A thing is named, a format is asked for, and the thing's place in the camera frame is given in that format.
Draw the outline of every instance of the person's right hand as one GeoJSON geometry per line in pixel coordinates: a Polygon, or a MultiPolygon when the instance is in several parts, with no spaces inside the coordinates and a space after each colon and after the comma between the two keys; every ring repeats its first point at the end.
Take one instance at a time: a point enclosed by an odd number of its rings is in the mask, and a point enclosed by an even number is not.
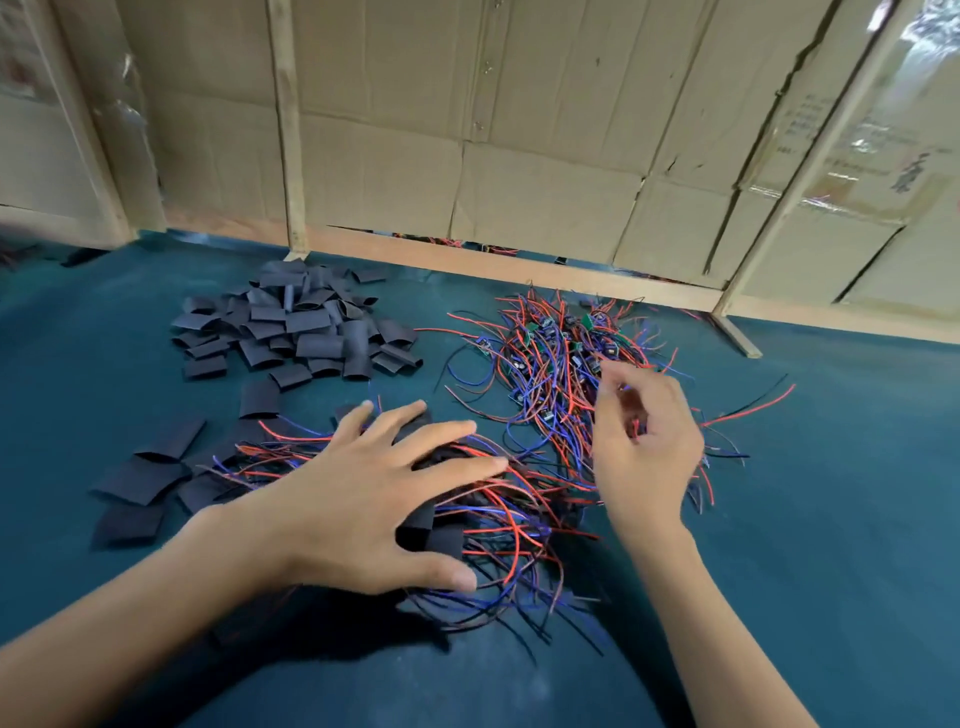
{"type": "Polygon", "coordinates": [[[593,425],[593,472],[617,535],[631,549],[656,548],[684,532],[680,508],[704,453],[680,383],[650,369],[602,362],[593,425]],[[646,433],[627,427],[639,419],[646,433]]]}

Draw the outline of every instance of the wooden post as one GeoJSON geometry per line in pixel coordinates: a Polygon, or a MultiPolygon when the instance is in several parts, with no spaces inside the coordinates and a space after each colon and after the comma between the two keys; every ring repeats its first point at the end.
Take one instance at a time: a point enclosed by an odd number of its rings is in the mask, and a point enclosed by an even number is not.
{"type": "Polygon", "coordinates": [[[833,151],[840,136],[847,129],[847,125],[856,113],[860,103],[874,86],[880,71],[888,57],[897,46],[900,36],[906,27],[913,22],[917,13],[924,5],[924,0],[900,0],[897,6],[887,15],[883,26],[876,32],[873,42],[867,48],[860,60],[859,67],[854,69],[847,87],[840,95],[836,105],[830,110],[827,120],[817,134],[816,140],[806,153],[790,183],[783,190],[777,204],[774,205],[769,217],[763,223],[754,244],[740,262],[739,268],[733,274],[723,295],[713,309],[712,316],[719,326],[733,340],[735,345],[751,358],[760,356],[760,351],[743,333],[727,320],[733,299],[738,296],[750,278],[756,273],[763,258],[770,252],[774,241],[780,234],[783,224],[797,204],[803,199],[804,193],[821,173],[827,157],[833,151]]]}
{"type": "Polygon", "coordinates": [[[270,17],[270,47],[274,60],[276,117],[280,129],[290,257],[306,257],[310,245],[306,235],[306,201],[303,197],[300,95],[291,0],[267,0],[267,13],[270,17]]]}
{"type": "Polygon", "coordinates": [[[23,0],[23,9],[66,115],[70,132],[80,151],[81,160],[105,223],[105,230],[110,236],[109,244],[114,248],[119,247],[130,242],[135,234],[127,222],[120,195],[110,174],[107,157],[104,155],[100,138],[93,126],[80,81],[66,53],[65,43],[53,9],[50,7],[50,1],[23,0]]]}

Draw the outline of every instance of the green tabletop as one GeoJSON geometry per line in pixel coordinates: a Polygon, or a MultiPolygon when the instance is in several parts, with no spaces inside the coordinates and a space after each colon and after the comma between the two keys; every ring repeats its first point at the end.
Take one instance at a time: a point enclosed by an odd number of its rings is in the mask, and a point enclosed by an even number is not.
{"type": "MultiPolygon", "coordinates": [[[[185,382],[169,322],[187,295],[246,280],[276,248],[217,248],[158,237],[66,271],[34,261],[0,273],[0,639],[45,619],[141,558],[90,551],[104,504],[87,489],[164,422],[209,420],[198,446],[234,420],[241,382],[185,382]]],[[[365,286],[375,309],[443,327],[445,313],[491,317],[516,287],[391,267],[365,286]]],[[[960,679],[960,350],[899,339],[738,322],[763,350],[747,360],[708,324],[643,307],[671,346],[692,406],[730,411],[790,374],[781,404],[725,423],[752,455],[715,463],[716,506],[684,519],[720,588],[824,725],[955,724],[960,679]]],[[[437,388],[456,337],[424,333],[413,376],[371,385],[318,379],[284,410],[327,427],[333,409],[371,394],[384,406],[427,399],[436,418],[463,408],[437,388]]],[[[467,376],[484,369],[458,358],[467,376]]],[[[510,412],[502,393],[484,401],[510,412]]],[[[499,425],[481,431],[499,437],[499,425]]],[[[168,538],[185,520],[170,503],[168,538]]],[[[369,607],[303,592],[275,641],[232,650],[202,640],[146,686],[117,725],[587,726],[686,725],[689,712],[643,591],[605,514],[599,545],[566,549],[575,588],[608,603],[565,622],[552,644],[519,619],[449,644],[397,624],[363,628],[369,607]]],[[[382,624],[373,610],[367,623],[382,624]]]]}

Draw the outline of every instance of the forearm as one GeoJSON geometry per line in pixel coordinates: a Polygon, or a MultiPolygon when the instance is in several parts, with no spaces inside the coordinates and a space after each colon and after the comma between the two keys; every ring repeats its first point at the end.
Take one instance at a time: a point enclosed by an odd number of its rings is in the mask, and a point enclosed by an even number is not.
{"type": "Polygon", "coordinates": [[[178,649],[256,591],[245,550],[191,523],[164,548],[0,650],[9,725],[103,718],[178,649]]]}
{"type": "Polygon", "coordinates": [[[717,589],[689,532],[631,552],[700,728],[815,725],[717,589]]]}

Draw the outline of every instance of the clear packing tape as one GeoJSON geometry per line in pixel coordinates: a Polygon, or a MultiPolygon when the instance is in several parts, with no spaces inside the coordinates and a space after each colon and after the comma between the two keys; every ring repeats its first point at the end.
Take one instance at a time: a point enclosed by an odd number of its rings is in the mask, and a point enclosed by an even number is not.
{"type": "MultiPolygon", "coordinates": [[[[797,74],[742,186],[778,198],[836,103],[891,0],[844,3],[797,74]]],[[[960,0],[926,0],[804,194],[804,205],[893,226],[925,214],[956,177],[960,0]]]]}

